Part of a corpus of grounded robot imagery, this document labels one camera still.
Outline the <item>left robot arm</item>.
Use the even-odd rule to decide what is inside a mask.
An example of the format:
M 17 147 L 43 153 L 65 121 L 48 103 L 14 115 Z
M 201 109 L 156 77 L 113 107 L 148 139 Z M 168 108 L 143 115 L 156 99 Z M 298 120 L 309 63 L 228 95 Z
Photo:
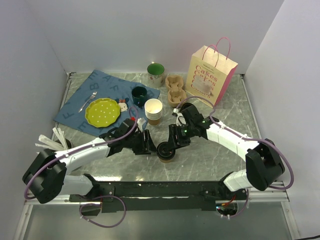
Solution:
M 104 195 L 101 183 L 90 174 L 73 176 L 70 173 L 123 149 L 132 150 L 135 155 L 149 155 L 157 150 L 149 130 L 141 130 L 138 122 L 129 118 L 86 144 L 60 151 L 44 149 L 22 177 L 26 185 L 24 197 L 37 199 L 41 204 L 60 195 L 78 195 L 94 201 Z

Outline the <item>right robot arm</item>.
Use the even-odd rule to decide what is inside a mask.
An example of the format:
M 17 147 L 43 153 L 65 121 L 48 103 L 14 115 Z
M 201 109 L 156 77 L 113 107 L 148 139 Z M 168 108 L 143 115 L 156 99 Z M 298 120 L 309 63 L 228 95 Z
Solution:
M 189 146 L 192 137 L 202 137 L 222 145 L 245 161 L 245 169 L 231 172 L 221 180 L 223 184 L 218 192 L 223 199 L 228 200 L 236 191 L 248 188 L 259 191 L 268 188 L 284 191 L 290 188 L 289 185 L 274 185 L 286 169 L 291 171 L 292 168 L 271 140 L 248 137 L 212 115 L 203 117 L 191 103 L 178 104 L 172 114 L 184 121 L 180 125 L 169 126 L 167 152 L 173 153 L 176 149 Z

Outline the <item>cream cakes paper bag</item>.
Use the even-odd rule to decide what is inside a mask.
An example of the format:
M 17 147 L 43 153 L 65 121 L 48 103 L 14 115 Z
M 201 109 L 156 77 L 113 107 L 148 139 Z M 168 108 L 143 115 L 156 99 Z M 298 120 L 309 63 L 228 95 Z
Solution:
M 228 54 L 220 52 L 217 44 L 204 45 L 191 56 L 185 90 L 192 96 L 203 97 L 217 105 L 237 66 L 238 63 L 231 60 Z

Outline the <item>black cup lid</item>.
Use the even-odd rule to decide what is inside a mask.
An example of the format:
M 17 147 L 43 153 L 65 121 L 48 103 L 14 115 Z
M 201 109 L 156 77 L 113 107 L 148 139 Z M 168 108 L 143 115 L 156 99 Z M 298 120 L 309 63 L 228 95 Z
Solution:
M 157 156 L 169 156 L 169 155 L 175 155 L 176 150 L 175 149 L 169 149 L 169 143 L 167 141 L 161 142 L 157 146 L 157 151 L 156 151 Z

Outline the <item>brown pulp cup carrier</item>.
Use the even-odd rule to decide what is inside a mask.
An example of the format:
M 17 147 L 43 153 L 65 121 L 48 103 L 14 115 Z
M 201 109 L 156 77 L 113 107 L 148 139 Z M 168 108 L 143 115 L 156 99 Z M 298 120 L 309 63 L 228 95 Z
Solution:
M 168 104 L 175 108 L 178 104 L 187 98 L 184 88 L 184 80 L 180 75 L 169 75 L 165 79 L 165 86 L 168 90 Z

